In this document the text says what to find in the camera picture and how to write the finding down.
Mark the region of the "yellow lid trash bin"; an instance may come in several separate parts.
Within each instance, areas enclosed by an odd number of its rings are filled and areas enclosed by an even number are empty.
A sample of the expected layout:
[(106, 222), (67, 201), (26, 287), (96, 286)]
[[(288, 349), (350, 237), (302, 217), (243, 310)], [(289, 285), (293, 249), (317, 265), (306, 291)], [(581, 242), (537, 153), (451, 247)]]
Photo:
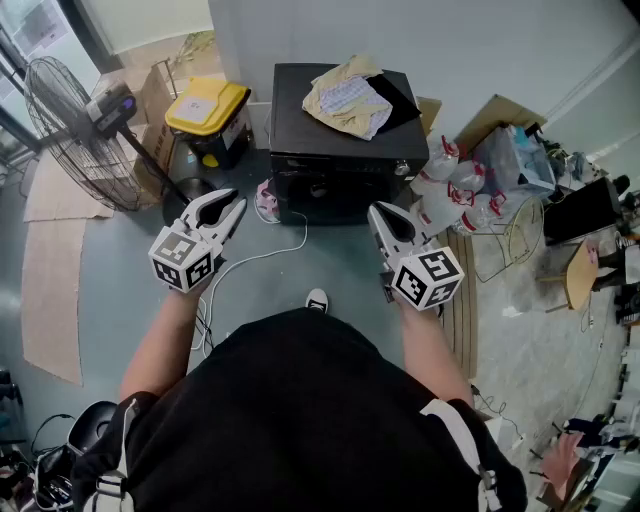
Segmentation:
[(166, 111), (165, 122), (204, 166), (230, 170), (249, 145), (250, 95), (243, 85), (193, 77)]

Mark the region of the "black table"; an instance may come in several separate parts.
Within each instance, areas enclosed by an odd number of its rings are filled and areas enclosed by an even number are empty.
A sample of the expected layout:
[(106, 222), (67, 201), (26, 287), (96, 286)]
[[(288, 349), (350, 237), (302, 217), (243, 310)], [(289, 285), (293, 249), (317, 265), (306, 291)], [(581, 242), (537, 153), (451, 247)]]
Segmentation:
[(321, 63), (274, 68), (270, 156), (330, 158), (323, 173), (272, 171), (285, 224), (362, 224), (375, 201), (392, 202), (424, 167), (429, 147), (419, 117), (370, 141), (332, 129), (302, 109), (311, 81), (330, 70)]

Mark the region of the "person's right forearm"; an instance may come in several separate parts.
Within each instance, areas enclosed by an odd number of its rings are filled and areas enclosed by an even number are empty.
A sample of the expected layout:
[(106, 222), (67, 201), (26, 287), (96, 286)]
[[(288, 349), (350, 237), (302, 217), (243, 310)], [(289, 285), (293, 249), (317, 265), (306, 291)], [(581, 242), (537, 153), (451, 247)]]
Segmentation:
[(417, 311), (397, 294), (394, 299), (401, 312), (406, 372), (439, 399), (459, 399), (472, 406), (471, 386), (449, 347), (435, 311)]

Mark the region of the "checked cloth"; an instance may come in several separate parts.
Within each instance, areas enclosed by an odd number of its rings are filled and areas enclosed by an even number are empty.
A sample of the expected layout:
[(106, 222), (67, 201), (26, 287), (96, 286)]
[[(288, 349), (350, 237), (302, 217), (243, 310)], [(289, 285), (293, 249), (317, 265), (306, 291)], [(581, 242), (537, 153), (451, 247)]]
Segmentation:
[(361, 76), (352, 77), (326, 89), (320, 96), (324, 123), (370, 141), (388, 119), (391, 105)]

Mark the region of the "small cardboard piece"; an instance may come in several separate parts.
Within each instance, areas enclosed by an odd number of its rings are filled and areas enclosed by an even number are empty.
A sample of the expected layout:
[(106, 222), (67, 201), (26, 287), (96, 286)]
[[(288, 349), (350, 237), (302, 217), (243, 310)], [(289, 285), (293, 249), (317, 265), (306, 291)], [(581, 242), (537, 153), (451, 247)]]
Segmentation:
[(416, 105), (420, 111), (420, 121), (423, 131), (428, 136), (442, 107), (442, 101), (438, 99), (417, 96)]

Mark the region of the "black standing fan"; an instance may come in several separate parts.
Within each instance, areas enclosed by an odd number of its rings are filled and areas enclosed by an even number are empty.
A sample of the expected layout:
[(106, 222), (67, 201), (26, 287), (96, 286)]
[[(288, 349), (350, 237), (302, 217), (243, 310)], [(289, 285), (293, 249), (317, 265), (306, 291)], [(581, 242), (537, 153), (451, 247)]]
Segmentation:
[(91, 96), (54, 57), (32, 60), (26, 71), (25, 100), (32, 122), (49, 142), (49, 151), (66, 173), (102, 205), (116, 211), (142, 208), (141, 186), (133, 172), (140, 155), (163, 184), (167, 225), (194, 199), (215, 190), (206, 180), (174, 181), (142, 147), (129, 122), (137, 101), (122, 80)]

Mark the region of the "pile of crumpled cloths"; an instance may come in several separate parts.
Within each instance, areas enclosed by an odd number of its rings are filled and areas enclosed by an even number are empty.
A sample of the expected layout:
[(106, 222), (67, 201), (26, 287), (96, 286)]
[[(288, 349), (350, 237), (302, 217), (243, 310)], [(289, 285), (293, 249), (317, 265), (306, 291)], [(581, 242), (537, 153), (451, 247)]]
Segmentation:
[(311, 81), (302, 109), (339, 132), (370, 141), (388, 121), (392, 104), (368, 82), (383, 71), (366, 55), (353, 55)]

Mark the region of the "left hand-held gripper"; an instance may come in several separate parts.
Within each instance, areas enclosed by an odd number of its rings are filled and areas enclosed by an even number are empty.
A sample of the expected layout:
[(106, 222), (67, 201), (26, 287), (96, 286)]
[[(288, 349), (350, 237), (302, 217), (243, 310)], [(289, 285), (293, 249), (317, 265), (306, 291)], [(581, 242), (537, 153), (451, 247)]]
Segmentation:
[[(192, 200), (180, 219), (162, 228), (148, 252), (159, 281), (189, 293), (218, 272), (226, 262), (222, 245), (233, 236), (246, 212), (247, 199), (237, 199), (238, 195), (231, 188), (209, 192)], [(218, 242), (191, 229), (216, 224)]]

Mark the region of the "person's black shirt torso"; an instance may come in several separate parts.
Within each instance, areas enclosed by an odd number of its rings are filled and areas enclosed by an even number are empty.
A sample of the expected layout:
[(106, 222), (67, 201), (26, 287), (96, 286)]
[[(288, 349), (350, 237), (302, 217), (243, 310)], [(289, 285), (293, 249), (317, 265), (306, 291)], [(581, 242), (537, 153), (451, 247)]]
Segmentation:
[(525, 512), (521, 472), (464, 400), (350, 325), (297, 309), (136, 392), (75, 464), (76, 512)]

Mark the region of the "flat cardboard sheet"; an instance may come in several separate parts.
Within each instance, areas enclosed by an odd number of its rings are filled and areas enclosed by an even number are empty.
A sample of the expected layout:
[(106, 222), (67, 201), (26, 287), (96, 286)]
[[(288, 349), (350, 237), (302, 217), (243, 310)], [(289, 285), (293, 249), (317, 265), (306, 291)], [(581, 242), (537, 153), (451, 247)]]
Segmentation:
[(86, 221), (28, 224), (22, 267), (24, 359), (72, 384), (83, 384), (78, 341), (80, 267)]
[(84, 191), (44, 150), (28, 193), (24, 222), (112, 218), (114, 211)]

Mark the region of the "wooden slat board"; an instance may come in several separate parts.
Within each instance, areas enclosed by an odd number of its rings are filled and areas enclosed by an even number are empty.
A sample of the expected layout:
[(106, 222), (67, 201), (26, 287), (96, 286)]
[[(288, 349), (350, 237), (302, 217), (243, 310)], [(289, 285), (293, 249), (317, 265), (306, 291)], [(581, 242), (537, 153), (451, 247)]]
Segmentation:
[(449, 345), (464, 376), (476, 378), (478, 365), (478, 307), (474, 250), (470, 237), (448, 229), (438, 235), (457, 258), (465, 277), (451, 301), (444, 306), (442, 323)]

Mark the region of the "clear plastic bottles red caps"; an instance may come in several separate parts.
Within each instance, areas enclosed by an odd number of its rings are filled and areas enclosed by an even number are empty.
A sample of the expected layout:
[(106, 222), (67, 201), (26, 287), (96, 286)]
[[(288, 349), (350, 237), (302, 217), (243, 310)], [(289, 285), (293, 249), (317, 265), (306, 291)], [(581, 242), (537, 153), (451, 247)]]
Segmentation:
[(487, 168), (475, 160), (459, 162), (450, 174), (449, 181), (457, 189), (478, 193), (485, 184)]

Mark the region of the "pink slippers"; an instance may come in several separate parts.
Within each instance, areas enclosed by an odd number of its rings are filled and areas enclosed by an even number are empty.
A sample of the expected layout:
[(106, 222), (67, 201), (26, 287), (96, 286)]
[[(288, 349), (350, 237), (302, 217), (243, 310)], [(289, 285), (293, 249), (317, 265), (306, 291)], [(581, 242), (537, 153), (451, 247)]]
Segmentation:
[(270, 189), (271, 182), (272, 179), (268, 178), (258, 185), (254, 196), (254, 209), (263, 222), (278, 224), (280, 222), (279, 206), (276, 196)]

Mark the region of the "wooden stool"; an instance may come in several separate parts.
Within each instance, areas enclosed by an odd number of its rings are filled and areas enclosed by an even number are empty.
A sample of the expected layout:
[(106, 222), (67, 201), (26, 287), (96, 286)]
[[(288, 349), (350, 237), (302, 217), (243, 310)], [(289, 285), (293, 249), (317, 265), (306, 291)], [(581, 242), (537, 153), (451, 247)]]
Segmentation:
[(567, 247), (575, 250), (560, 273), (535, 278), (537, 283), (561, 283), (563, 286), (564, 302), (547, 309), (547, 314), (564, 309), (580, 310), (589, 300), (598, 275), (597, 249), (591, 241), (584, 239), (580, 243), (569, 243)]

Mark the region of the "black cloth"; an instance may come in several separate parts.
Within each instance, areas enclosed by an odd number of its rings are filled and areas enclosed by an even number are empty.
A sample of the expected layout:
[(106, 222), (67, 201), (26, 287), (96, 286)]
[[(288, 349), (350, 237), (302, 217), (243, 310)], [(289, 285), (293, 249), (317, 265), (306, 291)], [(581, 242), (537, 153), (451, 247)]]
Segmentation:
[(420, 116), (420, 110), (410, 98), (412, 93), (404, 73), (384, 71), (367, 78), (366, 81), (391, 105), (390, 115), (379, 128), (379, 133), (388, 132)]

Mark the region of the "person's left forearm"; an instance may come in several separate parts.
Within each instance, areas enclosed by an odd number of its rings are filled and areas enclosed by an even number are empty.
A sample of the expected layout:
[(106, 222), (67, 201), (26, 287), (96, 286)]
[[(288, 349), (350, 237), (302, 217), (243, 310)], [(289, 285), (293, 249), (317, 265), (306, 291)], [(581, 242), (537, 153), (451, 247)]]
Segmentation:
[(187, 373), (199, 299), (207, 277), (188, 293), (171, 289), (142, 339), (120, 386), (120, 400), (147, 392), (160, 397)]

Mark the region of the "printed cardboard box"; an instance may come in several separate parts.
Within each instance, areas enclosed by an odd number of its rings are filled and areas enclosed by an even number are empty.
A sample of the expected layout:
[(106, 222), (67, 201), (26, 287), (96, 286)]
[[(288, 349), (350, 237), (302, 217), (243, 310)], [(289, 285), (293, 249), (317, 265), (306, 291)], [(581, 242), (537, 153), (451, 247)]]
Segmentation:
[[(137, 140), (151, 155), (161, 170), (168, 175), (175, 137), (166, 124), (165, 114), (172, 106), (174, 98), (164, 80), (158, 65), (153, 65), (141, 87), (134, 93), (137, 101), (136, 119), (130, 122)], [(156, 204), (163, 196), (163, 184), (144, 159), (136, 156), (133, 172), (141, 186), (141, 204), (146, 208)]]

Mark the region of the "dark framed glass window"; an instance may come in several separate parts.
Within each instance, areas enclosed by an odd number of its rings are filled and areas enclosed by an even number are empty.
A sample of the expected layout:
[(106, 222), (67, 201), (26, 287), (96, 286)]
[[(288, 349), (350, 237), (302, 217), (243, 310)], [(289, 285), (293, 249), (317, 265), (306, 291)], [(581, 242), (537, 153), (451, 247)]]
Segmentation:
[(0, 159), (15, 162), (41, 148), (24, 99), (33, 59), (60, 60), (89, 93), (122, 67), (93, 14), (89, 0), (0, 0)]

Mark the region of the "black monitor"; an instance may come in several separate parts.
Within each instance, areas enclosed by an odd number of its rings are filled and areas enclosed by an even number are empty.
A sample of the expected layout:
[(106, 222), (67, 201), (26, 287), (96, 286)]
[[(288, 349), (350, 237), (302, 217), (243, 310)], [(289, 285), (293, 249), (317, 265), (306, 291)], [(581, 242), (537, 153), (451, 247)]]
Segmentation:
[(584, 237), (615, 225), (620, 218), (619, 193), (609, 179), (600, 178), (546, 208), (545, 243), (554, 246)]

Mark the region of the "brown cardboard box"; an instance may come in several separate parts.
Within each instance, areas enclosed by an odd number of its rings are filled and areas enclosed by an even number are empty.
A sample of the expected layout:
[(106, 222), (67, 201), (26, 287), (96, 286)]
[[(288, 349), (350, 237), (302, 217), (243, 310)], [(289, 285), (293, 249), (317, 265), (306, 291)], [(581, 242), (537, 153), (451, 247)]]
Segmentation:
[(504, 96), (494, 94), (461, 130), (455, 143), (463, 149), (473, 150), (499, 126), (528, 128), (535, 123), (542, 127), (547, 119)]

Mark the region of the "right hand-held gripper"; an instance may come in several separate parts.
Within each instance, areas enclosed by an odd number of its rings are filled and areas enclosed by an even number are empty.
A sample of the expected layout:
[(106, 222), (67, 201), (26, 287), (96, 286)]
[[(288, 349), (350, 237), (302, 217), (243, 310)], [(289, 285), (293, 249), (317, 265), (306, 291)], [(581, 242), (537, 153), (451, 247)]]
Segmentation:
[[(415, 215), (394, 204), (372, 203), (367, 218), (385, 256), (380, 277), (388, 302), (398, 295), (415, 310), (424, 311), (452, 300), (465, 271), (448, 246), (432, 239)], [(400, 244), (423, 246), (399, 254)]]

